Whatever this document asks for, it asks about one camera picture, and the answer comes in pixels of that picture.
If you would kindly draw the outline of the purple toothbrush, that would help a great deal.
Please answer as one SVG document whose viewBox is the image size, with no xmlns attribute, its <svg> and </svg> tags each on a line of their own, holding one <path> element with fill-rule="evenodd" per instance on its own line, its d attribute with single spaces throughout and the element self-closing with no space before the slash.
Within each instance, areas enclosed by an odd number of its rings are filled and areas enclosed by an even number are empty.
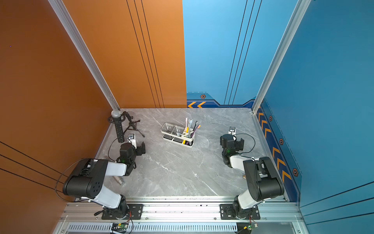
<svg viewBox="0 0 374 234">
<path fill-rule="evenodd" d="M 194 138 L 194 135 L 196 134 L 197 130 L 200 128 L 201 126 L 198 125 L 193 131 L 192 131 L 192 134 L 191 134 L 191 139 Z"/>
</svg>

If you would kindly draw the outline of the white toothbrush holder organizer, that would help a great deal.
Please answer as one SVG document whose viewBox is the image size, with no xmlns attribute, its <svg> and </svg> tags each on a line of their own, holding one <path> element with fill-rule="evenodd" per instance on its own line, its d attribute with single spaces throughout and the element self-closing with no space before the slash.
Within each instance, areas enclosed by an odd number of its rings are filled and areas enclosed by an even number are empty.
<svg viewBox="0 0 374 234">
<path fill-rule="evenodd" d="M 161 127 L 161 133 L 164 140 L 177 145 L 191 148 L 194 145 L 194 138 L 191 139 L 183 137 L 184 131 L 185 128 L 171 123 L 165 123 Z"/>
</svg>

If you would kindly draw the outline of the yellow toothbrush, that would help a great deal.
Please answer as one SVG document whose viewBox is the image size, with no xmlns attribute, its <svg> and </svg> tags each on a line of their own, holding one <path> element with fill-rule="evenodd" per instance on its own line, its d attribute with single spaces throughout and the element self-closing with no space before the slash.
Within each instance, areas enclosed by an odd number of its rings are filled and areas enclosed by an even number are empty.
<svg viewBox="0 0 374 234">
<path fill-rule="evenodd" d="M 185 128 L 185 131 L 183 133 L 183 137 L 190 138 L 189 127 L 188 126 Z"/>
</svg>

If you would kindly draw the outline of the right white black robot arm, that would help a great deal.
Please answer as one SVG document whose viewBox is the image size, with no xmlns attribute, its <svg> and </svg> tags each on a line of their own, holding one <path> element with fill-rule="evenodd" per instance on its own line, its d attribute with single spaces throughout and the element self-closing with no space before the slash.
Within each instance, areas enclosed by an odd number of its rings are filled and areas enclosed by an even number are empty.
<svg viewBox="0 0 374 234">
<path fill-rule="evenodd" d="M 284 195 L 284 184 L 271 158 L 243 156 L 240 151 L 243 150 L 244 139 L 237 141 L 235 135 L 222 135 L 220 145 L 224 164 L 242 171 L 247 184 L 247 189 L 234 198 L 235 218 L 246 219 L 260 203 Z"/>
</svg>

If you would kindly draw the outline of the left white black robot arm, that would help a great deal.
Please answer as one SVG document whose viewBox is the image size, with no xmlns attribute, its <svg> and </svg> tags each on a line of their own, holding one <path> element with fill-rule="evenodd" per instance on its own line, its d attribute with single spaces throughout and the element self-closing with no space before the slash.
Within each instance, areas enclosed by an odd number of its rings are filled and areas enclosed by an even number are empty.
<svg viewBox="0 0 374 234">
<path fill-rule="evenodd" d="M 64 195 L 88 199 L 101 205 L 103 209 L 95 215 L 103 214 L 103 218 L 130 218 L 131 210 L 125 196 L 104 186 L 104 179 L 108 176 L 129 176 L 137 168 L 136 157 L 145 153 L 144 142 L 139 146 L 127 142 L 121 145 L 120 156 L 114 162 L 91 158 L 80 160 L 64 182 Z"/>
</svg>

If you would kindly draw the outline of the small black tripod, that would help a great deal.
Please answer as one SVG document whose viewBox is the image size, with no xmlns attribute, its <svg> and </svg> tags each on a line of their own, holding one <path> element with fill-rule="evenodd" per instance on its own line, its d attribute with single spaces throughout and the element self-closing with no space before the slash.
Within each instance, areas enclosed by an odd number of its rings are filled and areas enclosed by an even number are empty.
<svg viewBox="0 0 374 234">
<path fill-rule="evenodd" d="M 145 137 L 145 135 L 137 128 L 137 123 L 140 122 L 140 120 L 138 121 L 133 121 L 133 116 L 131 116 L 128 112 L 124 111 L 122 113 L 122 115 L 127 118 L 127 120 L 129 121 L 128 123 L 128 127 L 125 129 L 125 131 L 123 132 L 123 134 L 125 134 L 128 130 L 131 130 L 131 131 L 138 131 L 142 137 Z"/>
</svg>

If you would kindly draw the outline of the grey metal cylinder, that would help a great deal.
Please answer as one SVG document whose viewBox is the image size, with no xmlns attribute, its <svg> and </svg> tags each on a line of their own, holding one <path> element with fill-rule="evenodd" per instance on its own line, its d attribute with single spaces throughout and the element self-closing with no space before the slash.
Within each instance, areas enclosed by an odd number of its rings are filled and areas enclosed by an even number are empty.
<svg viewBox="0 0 374 234">
<path fill-rule="evenodd" d="M 120 186 L 124 186 L 125 185 L 125 181 L 123 179 L 122 176 L 114 176 L 114 179 L 116 180 L 116 182 L 120 185 Z"/>
</svg>

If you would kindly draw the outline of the left green circuit board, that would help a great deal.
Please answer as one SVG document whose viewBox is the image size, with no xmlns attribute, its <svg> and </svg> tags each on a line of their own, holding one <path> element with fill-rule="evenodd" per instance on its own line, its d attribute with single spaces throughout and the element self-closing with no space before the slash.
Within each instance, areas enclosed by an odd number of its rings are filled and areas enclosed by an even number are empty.
<svg viewBox="0 0 374 234">
<path fill-rule="evenodd" d="M 112 234 L 126 234 L 129 229 L 129 224 L 128 223 L 113 223 L 111 227 L 111 233 Z"/>
</svg>

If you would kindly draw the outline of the black perforated post with ball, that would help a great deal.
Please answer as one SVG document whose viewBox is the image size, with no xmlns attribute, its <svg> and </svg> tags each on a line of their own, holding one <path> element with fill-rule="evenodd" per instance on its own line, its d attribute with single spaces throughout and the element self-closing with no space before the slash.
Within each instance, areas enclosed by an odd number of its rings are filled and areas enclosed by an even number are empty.
<svg viewBox="0 0 374 234">
<path fill-rule="evenodd" d="M 113 110 L 111 112 L 111 116 L 108 117 L 108 122 L 114 124 L 116 129 L 117 140 L 119 143 L 123 143 L 125 141 L 124 138 L 124 131 L 122 127 L 122 123 L 125 120 L 124 115 L 121 113 L 120 110 Z"/>
</svg>

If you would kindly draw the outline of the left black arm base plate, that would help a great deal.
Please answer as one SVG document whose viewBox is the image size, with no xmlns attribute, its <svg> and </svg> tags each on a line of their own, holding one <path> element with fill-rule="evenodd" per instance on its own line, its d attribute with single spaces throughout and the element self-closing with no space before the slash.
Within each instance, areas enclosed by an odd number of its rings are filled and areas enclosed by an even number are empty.
<svg viewBox="0 0 374 234">
<path fill-rule="evenodd" d="M 101 219 L 103 220 L 140 220 L 143 214 L 143 204 L 127 204 L 124 214 L 114 214 L 113 212 L 103 212 Z"/>
</svg>

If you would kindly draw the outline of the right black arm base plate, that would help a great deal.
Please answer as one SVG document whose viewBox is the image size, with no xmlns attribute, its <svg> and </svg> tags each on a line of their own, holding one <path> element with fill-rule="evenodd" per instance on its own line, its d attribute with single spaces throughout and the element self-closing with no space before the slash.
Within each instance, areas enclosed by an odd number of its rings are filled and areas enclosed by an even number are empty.
<svg viewBox="0 0 374 234">
<path fill-rule="evenodd" d="M 221 220 L 260 220 L 260 212 L 257 206 L 244 212 L 245 216 L 236 215 L 233 204 L 220 204 Z"/>
</svg>

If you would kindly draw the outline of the right aluminium corner post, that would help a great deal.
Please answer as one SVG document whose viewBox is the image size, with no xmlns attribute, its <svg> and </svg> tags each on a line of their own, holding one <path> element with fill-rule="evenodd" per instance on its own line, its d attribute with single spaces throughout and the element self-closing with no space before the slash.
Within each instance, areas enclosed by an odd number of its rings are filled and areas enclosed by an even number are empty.
<svg viewBox="0 0 374 234">
<path fill-rule="evenodd" d="M 300 0 L 297 2 L 295 9 L 293 10 L 293 13 L 291 15 L 291 18 L 287 24 L 287 27 L 284 31 L 284 34 L 280 40 L 280 43 L 277 47 L 277 50 L 275 52 L 275 55 L 272 59 L 272 62 L 269 66 L 269 69 L 265 75 L 265 78 L 262 82 L 262 85 L 260 86 L 260 89 L 258 91 L 258 94 L 256 96 L 256 99 L 254 101 L 254 104 L 252 106 L 252 113 L 257 114 L 261 103 L 263 102 L 268 89 L 271 86 L 271 83 L 273 79 L 275 78 L 275 75 L 277 73 L 277 70 L 304 18 L 304 15 L 311 3 L 311 0 Z"/>
</svg>

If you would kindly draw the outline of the aluminium corner post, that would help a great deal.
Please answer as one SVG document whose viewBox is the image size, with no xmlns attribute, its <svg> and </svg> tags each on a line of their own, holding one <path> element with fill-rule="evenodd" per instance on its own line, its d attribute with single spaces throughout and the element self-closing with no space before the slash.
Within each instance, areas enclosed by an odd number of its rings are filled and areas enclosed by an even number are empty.
<svg viewBox="0 0 374 234">
<path fill-rule="evenodd" d="M 293 13 L 291 15 L 291 18 L 287 24 L 287 27 L 284 31 L 284 34 L 280 40 L 280 43 L 277 47 L 277 50 L 275 52 L 275 55 L 272 59 L 272 62 L 269 66 L 269 69 L 265 75 L 265 78 L 262 82 L 262 85 L 260 86 L 260 89 L 258 91 L 258 94 L 256 96 L 256 99 L 254 101 L 254 104 L 252 106 L 252 113 L 257 114 L 261 103 L 263 102 L 268 89 L 271 86 L 271 83 L 273 79 L 275 78 L 275 75 L 277 73 L 277 70 L 304 18 L 304 15 L 311 3 L 311 0 L 300 0 L 297 2 L 295 9 L 293 10 Z"/>
<path fill-rule="evenodd" d="M 102 75 L 97 63 L 95 62 L 91 52 L 89 51 L 82 35 L 80 34 L 76 24 L 74 23 L 70 13 L 68 12 L 63 1 L 49 0 L 48 1 L 69 38 L 73 42 L 81 58 L 89 69 L 91 75 L 95 79 L 97 85 L 108 101 L 113 110 L 119 110 L 120 106 L 116 101 L 112 91 L 110 90 L 104 76 Z"/>
</svg>

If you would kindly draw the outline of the left aluminium corner post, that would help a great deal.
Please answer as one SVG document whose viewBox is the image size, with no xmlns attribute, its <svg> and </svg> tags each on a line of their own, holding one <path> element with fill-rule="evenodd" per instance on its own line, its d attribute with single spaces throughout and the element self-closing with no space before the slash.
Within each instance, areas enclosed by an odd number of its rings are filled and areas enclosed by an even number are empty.
<svg viewBox="0 0 374 234">
<path fill-rule="evenodd" d="M 89 51 L 82 35 L 80 34 L 76 24 L 74 23 L 70 13 L 68 12 L 63 1 L 49 0 L 48 1 L 69 38 L 73 42 L 81 58 L 89 69 L 91 75 L 95 79 L 97 85 L 108 101 L 113 110 L 119 110 L 120 106 L 116 101 L 112 91 L 110 90 L 104 76 L 102 75 L 97 63 L 95 62 L 91 52 Z"/>
</svg>

